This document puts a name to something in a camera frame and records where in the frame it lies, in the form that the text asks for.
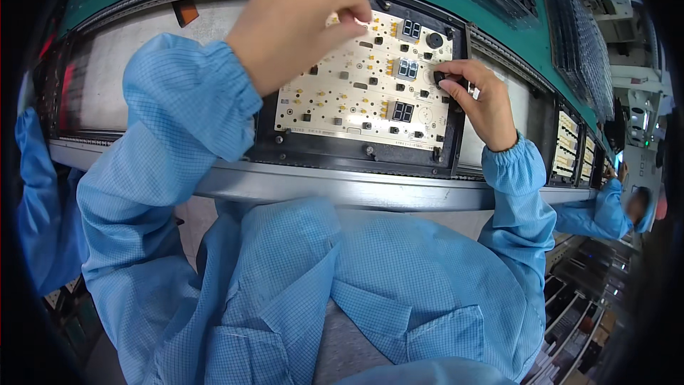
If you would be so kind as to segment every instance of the circuit board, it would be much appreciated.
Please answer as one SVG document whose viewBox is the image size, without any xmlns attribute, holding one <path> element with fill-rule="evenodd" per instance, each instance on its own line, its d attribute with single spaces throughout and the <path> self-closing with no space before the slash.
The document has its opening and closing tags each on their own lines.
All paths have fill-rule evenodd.
<svg viewBox="0 0 684 385">
<path fill-rule="evenodd" d="M 582 173 L 579 176 L 585 182 L 590 181 L 592 178 L 592 168 L 594 167 L 594 148 L 594 142 L 589 137 L 586 137 L 584 143 L 584 158 L 582 160 Z"/>
<path fill-rule="evenodd" d="M 556 139 L 556 151 L 553 158 L 551 171 L 557 175 L 572 178 L 577 160 L 577 143 L 579 138 L 579 125 L 565 112 L 560 111 L 558 116 L 558 138 Z"/>
<path fill-rule="evenodd" d="M 336 15 L 326 22 L 337 23 Z M 367 29 L 278 91 L 275 130 L 442 148 L 449 94 L 433 68 L 452 59 L 451 41 L 377 11 Z"/>
</svg>

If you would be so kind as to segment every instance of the blue cap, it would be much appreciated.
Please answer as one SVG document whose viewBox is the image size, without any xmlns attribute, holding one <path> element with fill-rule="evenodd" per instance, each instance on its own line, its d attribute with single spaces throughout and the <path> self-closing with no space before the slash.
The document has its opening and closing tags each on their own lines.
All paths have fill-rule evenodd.
<svg viewBox="0 0 684 385">
<path fill-rule="evenodd" d="M 649 188 L 642 186 L 646 191 L 648 191 L 648 205 L 646 206 L 646 213 L 644 217 L 639 220 L 639 223 L 634 227 L 634 232 L 639 234 L 644 233 L 651 224 L 653 220 L 653 215 L 655 214 L 655 197 L 653 196 L 653 191 Z"/>
</svg>

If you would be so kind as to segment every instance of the worker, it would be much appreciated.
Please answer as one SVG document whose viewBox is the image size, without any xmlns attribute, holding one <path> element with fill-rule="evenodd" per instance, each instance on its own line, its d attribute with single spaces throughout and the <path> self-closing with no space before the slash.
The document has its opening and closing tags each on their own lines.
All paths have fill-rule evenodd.
<svg viewBox="0 0 684 385">
<path fill-rule="evenodd" d="M 326 27 L 333 12 L 339 23 Z M 83 276 L 129 384 L 508 384 L 528 372 L 555 213 L 506 86 L 476 61 L 435 68 L 487 146 L 496 210 L 479 242 L 314 197 L 217 201 L 196 272 L 183 254 L 174 206 L 217 156 L 235 161 L 252 145 L 262 97 L 371 18 L 368 0 L 250 0 L 224 41 L 162 34 L 131 58 L 123 92 L 137 121 L 77 191 Z"/>
<path fill-rule="evenodd" d="M 621 239 L 631 229 L 637 233 L 645 232 L 653 220 L 653 194 L 647 187 L 637 188 L 623 210 L 620 195 L 628 174 L 627 163 L 621 164 L 619 175 L 609 168 L 605 176 L 609 180 L 596 199 L 554 205 L 558 215 L 555 230 L 605 239 Z"/>
</svg>

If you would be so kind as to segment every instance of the hand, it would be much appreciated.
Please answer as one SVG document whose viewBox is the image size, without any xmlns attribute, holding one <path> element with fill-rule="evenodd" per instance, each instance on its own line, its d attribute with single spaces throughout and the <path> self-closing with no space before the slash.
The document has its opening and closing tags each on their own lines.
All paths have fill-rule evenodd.
<svg viewBox="0 0 684 385">
<path fill-rule="evenodd" d="M 337 12 L 339 24 L 326 28 Z M 370 22 L 368 0 L 250 0 L 226 43 L 266 96 L 316 64 L 328 51 L 362 36 Z"/>
<path fill-rule="evenodd" d="M 518 133 L 513 123 L 508 88 L 494 72 L 477 60 L 448 61 L 434 69 L 448 73 L 447 79 L 440 81 L 439 86 L 456 99 L 489 150 L 502 152 L 515 146 Z M 457 83 L 461 76 L 480 90 L 477 99 Z"/>
<path fill-rule="evenodd" d="M 605 177 L 607 179 L 618 178 L 618 174 L 615 173 L 615 169 L 613 169 L 613 167 L 608 166 L 605 169 L 605 173 L 603 174 L 603 177 Z"/>
<path fill-rule="evenodd" d="M 620 183 L 624 184 L 625 180 L 627 179 L 627 175 L 629 174 L 629 167 L 627 166 L 626 162 L 623 162 L 620 164 L 620 169 L 618 170 L 618 180 L 620 180 Z"/>
</svg>

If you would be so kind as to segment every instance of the button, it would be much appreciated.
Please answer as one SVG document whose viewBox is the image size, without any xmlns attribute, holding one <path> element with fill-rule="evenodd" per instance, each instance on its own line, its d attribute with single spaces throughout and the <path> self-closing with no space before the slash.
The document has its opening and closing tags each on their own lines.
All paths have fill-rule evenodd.
<svg viewBox="0 0 684 385">
<path fill-rule="evenodd" d="M 440 81 L 444 81 L 447 78 L 444 72 L 432 72 L 432 77 L 434 78 L 435 85 L 439 85 Z"/>
<path fill-rule="evenodd" d="M 434 50 L 441 45 L 444 45 L 444 39 L 439 33 L 430 33 L 427 38 L 425 38 L 425 42 L 427 42 L 427 46 Z"/>
</svg>

